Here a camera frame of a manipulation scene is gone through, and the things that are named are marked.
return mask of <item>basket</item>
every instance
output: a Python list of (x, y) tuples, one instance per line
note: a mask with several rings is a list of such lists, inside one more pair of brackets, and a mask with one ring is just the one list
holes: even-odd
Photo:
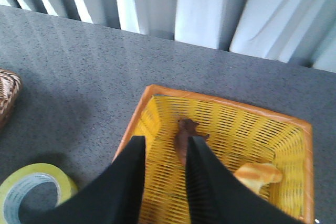
[(8, 121), (21, 88), (22, 82), (17, 74), (0, 68), (0, 129)]
[(146, 88), (115, 157), (133, 135), (146, 137), (141, 224), (190, 223), (184, 167), (174, 151), (177, 121), (200, 123), (207, 143), (234, 172), (246, 162), (273, 163), (280, 183), (260, 195), (285, 213), (313, 221), (312, 129), (303, 120), (222, 98), (151, 85)]

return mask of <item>tape roll core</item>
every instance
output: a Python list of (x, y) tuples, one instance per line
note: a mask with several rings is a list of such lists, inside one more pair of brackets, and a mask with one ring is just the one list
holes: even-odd
[(0, 224), (21, 224), (19, 208), (23, 198), (34, 187), (52, 182), (57, 188), (56, 206), (77, 192), (75, 183), (58, 167), (32, 164), (11, 174), (0, 186)]

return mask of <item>white curtain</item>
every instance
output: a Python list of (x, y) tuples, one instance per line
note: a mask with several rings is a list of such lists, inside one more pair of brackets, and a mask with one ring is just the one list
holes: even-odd
[(0, 4), (336, 72), (336, 0), (0, 0)]

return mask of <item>gray floor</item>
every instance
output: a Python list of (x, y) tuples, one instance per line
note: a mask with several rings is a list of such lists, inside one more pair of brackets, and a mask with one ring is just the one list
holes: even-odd
[[(0, 66), (24, 81), (0, 133), (0, 181), (23, 166), (46, 162), (83, 188), (111, 163), (144, 88), (156, 83), (310, 122), (316, 218), (336, 223), (335, 73), (5, 6)], [(23, 209), (22, 215), (34, 212), (29, 204)]]

